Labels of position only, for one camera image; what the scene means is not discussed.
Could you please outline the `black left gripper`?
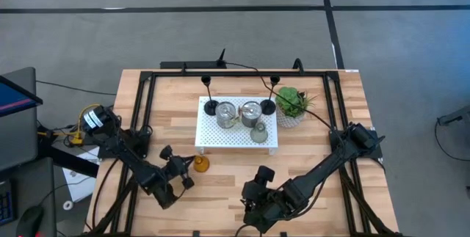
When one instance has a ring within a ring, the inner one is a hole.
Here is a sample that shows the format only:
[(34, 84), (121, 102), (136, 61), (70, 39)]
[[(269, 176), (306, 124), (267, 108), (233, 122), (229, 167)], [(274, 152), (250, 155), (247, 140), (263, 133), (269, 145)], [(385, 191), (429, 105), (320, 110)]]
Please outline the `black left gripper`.
[(182, 185), (185, 189), (190, 189), (195, 185), (193, 179), (188, 175), (188, 172), (195, 172), (192, 164), (195, 156), (176, 156), (173, 154), (171, 146), (167, 145), (162, 149), (159, 157), (167, 162), (162, 168), (167, 183), (179, 176), (182, 178)]

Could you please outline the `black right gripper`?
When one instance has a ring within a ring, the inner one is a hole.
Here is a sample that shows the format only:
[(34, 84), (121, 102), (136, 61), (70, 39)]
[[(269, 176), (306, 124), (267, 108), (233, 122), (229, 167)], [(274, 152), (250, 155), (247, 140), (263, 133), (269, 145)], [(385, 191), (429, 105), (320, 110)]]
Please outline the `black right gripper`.
[(260, 233), (266, 233), (280, 216), (280, 208), (272, 199), (275, 190), (267, 188), (267, 182), (272, 182), (274, 175), (274, 170), (260, 166), (254, 179), (245, 182), (242, 190), (243, 222)]

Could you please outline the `amber ribbed glass candle holder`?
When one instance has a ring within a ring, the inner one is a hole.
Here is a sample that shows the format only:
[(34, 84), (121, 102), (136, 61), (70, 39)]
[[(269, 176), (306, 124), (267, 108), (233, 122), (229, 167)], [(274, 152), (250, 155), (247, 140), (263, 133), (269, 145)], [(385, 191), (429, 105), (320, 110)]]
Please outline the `amber ribbed glass candle holder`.
[(193, 168), (196, 172), (206, 172), (209, 167), (210, 162), (206, 156), (195, 156)]

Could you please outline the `tall black candlestick holder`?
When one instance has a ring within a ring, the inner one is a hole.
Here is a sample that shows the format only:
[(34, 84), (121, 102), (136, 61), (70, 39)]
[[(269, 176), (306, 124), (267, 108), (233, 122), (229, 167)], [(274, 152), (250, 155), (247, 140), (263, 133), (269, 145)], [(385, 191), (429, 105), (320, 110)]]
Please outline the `tall black candlestick holder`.
[(262, 114), (271, 115), (275, 112), (276, 105), (275, 105), (275, 102), (272, 101), (272, 94), (273, 94), (274, 87), (279, 83), (279, 81), (280, 81), (279, 76), (270, 77), (270, 83), (271, 83), (270, 96), (268, 97), (268, 99), (265, 99), (260, 103)]
[(212, 80), (211, 76), (202, 76), (201, 77), (201, 82), (206, 87), (207, 92), (208, 92), (208, 96), (209, 96), (209, 100), (204, 105), (204, 111), (209, 116), (215, 116), (216, 115), (216, 108), (217, 108), (219, 102), (214, 100), (212, 98), (211, 93), (210, 93), (209, 86), (211, 84), (211, 80)]

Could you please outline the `tin candle with cake label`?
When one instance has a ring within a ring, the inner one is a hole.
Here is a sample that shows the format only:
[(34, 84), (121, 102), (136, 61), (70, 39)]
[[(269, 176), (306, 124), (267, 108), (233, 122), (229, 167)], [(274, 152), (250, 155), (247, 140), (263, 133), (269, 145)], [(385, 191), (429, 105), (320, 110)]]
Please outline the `tin candle with cake label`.
[(236, 123), (236, 108), (227, 101), (221, 102), (216, 106), (216, 121), (221, 128), (232, 128)]

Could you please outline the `clear ribbed glass candle holder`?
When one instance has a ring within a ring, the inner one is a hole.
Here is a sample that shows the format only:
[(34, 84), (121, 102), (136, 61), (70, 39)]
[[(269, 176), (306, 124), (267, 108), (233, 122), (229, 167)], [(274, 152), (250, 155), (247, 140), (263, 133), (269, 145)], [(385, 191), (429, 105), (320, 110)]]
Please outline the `clear ribbed glass candle holder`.
[(250, 131), (250, 138), (253, 142), (261, 144), (268, 138), (268, 132), (263, 122), (256, 123), (255, 127)]

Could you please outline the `tin candle with orange label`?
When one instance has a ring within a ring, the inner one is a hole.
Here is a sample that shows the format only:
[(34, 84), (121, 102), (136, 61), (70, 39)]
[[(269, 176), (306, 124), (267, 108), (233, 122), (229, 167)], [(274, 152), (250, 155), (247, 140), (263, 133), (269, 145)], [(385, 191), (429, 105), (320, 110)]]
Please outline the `tin candle with orange label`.
[(262, 114), (261, 105), (255, 101), (248, 101), (239, 107), (242, 124), (254, 128)]

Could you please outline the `white perforated metal shelf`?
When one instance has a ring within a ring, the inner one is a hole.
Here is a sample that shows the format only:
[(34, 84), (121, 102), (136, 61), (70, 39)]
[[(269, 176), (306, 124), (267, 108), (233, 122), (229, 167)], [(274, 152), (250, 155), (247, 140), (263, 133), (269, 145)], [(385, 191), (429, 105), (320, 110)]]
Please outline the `white perforated metal shelf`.
[(252, 128), (242, 123), (242, 116), (234, 121), (230, 128), (222, 128), (217, 123), (216, 116), (207, 115), (204, 105), (209, 101), (208, 96), (200, 96), (198, 101), (198, 118), (195, 136), (196, 150), (204, 154), (206, 148), (264, 148), (270, 155), (278, 150), (277, 114), (261, 114), (258, 121), (264, 124), (267, 138), (258, 143), (251, 139)]

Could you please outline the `black power strip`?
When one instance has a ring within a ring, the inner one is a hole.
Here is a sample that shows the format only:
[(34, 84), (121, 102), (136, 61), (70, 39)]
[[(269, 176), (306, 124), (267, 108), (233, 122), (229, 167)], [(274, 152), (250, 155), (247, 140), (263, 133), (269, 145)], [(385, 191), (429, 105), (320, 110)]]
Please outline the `black power strip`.
[(161, 69), (226, 69), (227, 66), (222, 61), (180, 61), (161, 62)]

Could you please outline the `succulent in triangle-patterned pot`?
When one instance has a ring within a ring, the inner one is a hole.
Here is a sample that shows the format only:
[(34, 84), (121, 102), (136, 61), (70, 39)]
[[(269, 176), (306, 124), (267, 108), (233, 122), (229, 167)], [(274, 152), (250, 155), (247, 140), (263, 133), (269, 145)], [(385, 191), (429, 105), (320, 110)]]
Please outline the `succulent in triangle-patterned pot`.
[(281, 87), (275, 97), (277, 123), (283, 128), (294, 128), (304, 119), (306, 109), (314, 106), (317, 96), (299, 92), (294, 87)]

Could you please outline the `white cardboard box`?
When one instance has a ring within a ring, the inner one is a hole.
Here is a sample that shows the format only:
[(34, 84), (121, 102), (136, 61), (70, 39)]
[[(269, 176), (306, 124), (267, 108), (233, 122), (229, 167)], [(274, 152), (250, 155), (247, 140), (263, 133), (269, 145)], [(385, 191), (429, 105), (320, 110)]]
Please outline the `white cardboard box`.
[[(95, 147), (87, 153), (79, 154), (78, 157), (99, 165), (100, 161), (98, 160), (98, 151), (99, 147)], [(64, 167), (62, 168), (62, 171), (68, 185), (71, 200), (74, 203), (83, 200), (85, 197), (88, 197), (93, 193), (96, 182), (95, 178)]]

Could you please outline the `black metal stand leg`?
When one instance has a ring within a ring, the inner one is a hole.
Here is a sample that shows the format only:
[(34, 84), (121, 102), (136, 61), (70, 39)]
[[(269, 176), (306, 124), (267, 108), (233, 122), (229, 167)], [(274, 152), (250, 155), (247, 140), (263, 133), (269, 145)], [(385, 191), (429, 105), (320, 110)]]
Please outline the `black metal stand leg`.
[(38, 126), (37, 157), (51, 158), (53, 163), (59, 167), (64, 167), (92, 178), (97, 177), (97, 164), (56, 148), (54, 143), (57, 139), (58, 135), (55, 135), (52, 130)]

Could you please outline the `black keyboard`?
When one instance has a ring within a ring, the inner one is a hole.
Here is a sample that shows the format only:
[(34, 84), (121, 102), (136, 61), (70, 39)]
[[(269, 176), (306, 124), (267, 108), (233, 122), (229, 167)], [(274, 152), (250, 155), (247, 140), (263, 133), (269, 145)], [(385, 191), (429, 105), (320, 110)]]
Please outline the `black keyboard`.
[(15, 204), (10, 180), (0, 181), (0, 226), (15, 220)]

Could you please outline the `black stand foot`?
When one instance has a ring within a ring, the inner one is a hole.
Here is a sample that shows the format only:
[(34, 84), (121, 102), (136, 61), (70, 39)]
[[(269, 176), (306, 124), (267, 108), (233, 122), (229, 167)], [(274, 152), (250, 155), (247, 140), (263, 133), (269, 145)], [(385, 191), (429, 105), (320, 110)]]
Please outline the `black stand foot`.
[(465, 124), (470, 124), (470, 105), (464, 106), (450, 114), (437, 118), (440, 126), (449, 125), (455, 121), (463, 121)]

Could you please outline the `black aluminium table frame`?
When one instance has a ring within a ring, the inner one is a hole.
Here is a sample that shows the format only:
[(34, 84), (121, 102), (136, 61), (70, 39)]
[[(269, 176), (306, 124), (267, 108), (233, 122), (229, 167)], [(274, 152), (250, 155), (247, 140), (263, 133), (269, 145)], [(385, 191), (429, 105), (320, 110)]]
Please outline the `black aluminium table frame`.
[(264, 148), (195, 147), (200, 96), (208, 96), (202, 76), (211, 76), (211, 97), (241, 106), (270, 94), (273, 70), (125, 70), (114, 113), (133, 131), (152, 130), (146, 161), (163, 166), (161, 150), (170, 145), (177, 156), (206, 156), (206, 172), (189, 172), (195, 185), (184, 190), (182, 179), (170, 181), (179, 196), (163, 209), (146, 194), (133, 172), (119, 159), (107, 159), (98, 169), (96, 190), (87, 216), (90, 236), (111, 237), (403, 237), (386, 184), (384, 170), (370, 155), (337, 169), (324, 182), (311, 209), (289, 221), (276, 222), (266, 233), (245, 226), (242, 190), (263, 165), (275, 176), (267, 188), (276, 189), (304, 175), (336, 148), (334, 131), (360, 123), (372, 130), (359, 73), (348, 70), (279, 70), (280, 84), (317, 96), (314, 106), (294, 128), (278, 124), (278, 150)]

